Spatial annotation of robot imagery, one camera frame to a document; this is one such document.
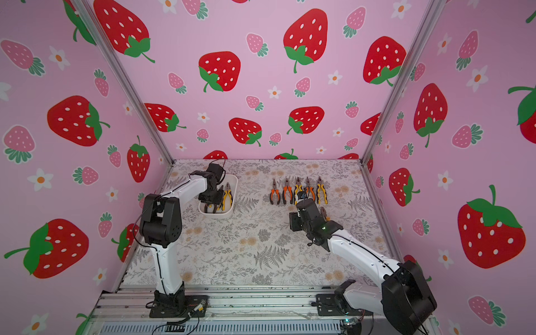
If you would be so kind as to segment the white plastic storage box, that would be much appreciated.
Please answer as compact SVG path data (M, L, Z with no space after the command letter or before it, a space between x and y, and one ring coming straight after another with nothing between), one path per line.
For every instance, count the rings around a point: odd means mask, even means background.
M223 183L218 188L221 201L216 205L208 205L199 202L198 211L211 219L229 219L233 215L235 200L234 195L237 191L238 178L233 174L227 175Z

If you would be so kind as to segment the orange handled pliers small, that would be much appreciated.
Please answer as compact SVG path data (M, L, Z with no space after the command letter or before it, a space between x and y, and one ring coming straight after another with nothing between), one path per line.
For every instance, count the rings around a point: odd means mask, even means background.
M269 195L269 202L271 205L279 205L281 203L281 194L279 192L276 180L272 180L272 189Z

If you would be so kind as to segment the amber black combination pliers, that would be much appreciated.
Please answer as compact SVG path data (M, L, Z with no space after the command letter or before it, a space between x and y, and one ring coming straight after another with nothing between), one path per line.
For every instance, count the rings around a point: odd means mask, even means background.
M330 221L330 217L327 215L327 211L324 207L320 207L320 213L325 221Z

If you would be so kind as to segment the orange black long-nose pliers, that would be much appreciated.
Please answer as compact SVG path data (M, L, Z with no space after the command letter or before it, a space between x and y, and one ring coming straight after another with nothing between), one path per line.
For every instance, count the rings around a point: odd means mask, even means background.
M315 200L316 199L316 193L315 193L315 188L313 186L313 184L311 183L311 180L307 177L305 179L305 182L306 182L306 195L307 195L307 198L310 198L312 200Z

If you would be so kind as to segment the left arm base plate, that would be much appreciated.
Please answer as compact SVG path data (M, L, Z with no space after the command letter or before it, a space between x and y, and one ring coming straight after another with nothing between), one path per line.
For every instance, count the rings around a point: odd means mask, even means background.
M150 318L204 318L209 302L208 295L187 295L183 300L171 302L167 297L154 300Z

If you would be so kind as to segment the orange black pliers large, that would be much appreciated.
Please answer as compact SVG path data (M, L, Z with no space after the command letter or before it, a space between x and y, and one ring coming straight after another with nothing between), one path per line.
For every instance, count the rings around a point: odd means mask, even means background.
M292 205L294 201L293 190L288 178L285 179L283 184L283 204Z

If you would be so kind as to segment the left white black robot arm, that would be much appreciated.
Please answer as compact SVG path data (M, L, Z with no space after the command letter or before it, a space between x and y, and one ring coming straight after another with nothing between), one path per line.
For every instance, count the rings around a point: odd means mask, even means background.
M149 194L142 208L139 233L145 240L145 247L152 250L156 265L156 290L165 295L176 295L184 284L174 268L177 254L174 250L180 238L183 223L181 206L197 196L207 204L218 205L223 199L223 191L218 185L226 173L199 171L191 173L179 186L162 194Z

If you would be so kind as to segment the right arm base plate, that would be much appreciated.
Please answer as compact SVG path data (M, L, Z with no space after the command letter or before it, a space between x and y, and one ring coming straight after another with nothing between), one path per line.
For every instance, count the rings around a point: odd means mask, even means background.
M319 316L371 316L371 311L355 309L344 300L342 296L335 294L318 294L315 296L315 306Z

